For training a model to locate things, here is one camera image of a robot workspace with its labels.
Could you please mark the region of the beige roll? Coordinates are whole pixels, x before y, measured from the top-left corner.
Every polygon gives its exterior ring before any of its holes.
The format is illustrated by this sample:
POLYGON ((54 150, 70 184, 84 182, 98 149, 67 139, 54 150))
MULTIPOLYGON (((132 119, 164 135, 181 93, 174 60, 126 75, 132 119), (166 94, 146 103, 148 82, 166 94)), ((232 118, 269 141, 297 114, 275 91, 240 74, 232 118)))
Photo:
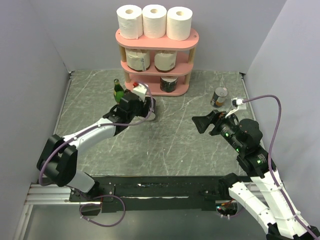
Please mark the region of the beige roll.
POLYGON ((145 72, 150 67, 150 51, 146 49, 125 49, 126 62, 129 68, 145 72))
POLYGON ((156 50, 154 66, 160 72, 170 72, 176 66, 177 51, 156 50))

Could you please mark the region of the white paper towel roll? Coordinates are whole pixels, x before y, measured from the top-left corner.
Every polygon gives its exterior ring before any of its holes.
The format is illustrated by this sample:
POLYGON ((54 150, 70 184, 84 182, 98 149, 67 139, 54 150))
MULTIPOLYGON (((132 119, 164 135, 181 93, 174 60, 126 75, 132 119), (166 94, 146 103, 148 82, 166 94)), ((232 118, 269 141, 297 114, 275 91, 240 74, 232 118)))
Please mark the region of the white paper towel roll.
POLYGON ((166 34, 167 9, 159 4, 149 4, 142 9, 143 34, 147 38, 161 38, 166 34))
POLYGON ((174 41, 184 41, 190 36, 193 11, 175 6, 167 11, 166 35, 174 41))
POLYGON ((138 39, 143 34, 142 9, 127 4, 116 10, 120 35, 128 40, 138 39))

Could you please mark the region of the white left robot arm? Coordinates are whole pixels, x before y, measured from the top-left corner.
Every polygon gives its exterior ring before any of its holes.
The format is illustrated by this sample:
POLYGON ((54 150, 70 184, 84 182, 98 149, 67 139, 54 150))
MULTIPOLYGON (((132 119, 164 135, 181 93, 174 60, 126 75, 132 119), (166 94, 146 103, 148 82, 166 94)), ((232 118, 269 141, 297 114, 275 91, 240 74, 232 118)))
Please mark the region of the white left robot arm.
POLYGON ((99 142, 115 137, 129 126, 132 120, 141 117, 141 123, 154 113, 156 100, 152 96, 141 99, 137 94, 128 91, 120 102, 114 105, 96 123, 70 135, 57 134, 48 138, 36 164, 40 171, 38 183, 46 186, 43 177, 50 184, 59 187, 70 187, 81 192, 87 201, 94 201, 99 193, 99 182, 89 174, 77 169, 78 156, 99 142))

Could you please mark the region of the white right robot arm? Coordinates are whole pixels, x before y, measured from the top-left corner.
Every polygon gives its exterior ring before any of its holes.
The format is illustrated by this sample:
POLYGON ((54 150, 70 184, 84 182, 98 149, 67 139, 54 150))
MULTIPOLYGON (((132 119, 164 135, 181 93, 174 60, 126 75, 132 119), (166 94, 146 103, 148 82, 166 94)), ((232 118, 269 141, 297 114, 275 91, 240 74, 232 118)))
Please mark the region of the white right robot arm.
POLYGON ((213 110, 206 116, 194 116, 192 121, 203 134, 210 125, 211 136, 222 136, 237 152, 240 167, 264 197, 259 200, 235 173, 219 179, 218 193, 223 199, 233 199, 246 209, 263 228, 268 240, 318 240, 320 231, 309 225, 287 195, 274 163, 268 163, 268 152, 261 146, 263 137, 259 123, 235 114, 213 110))

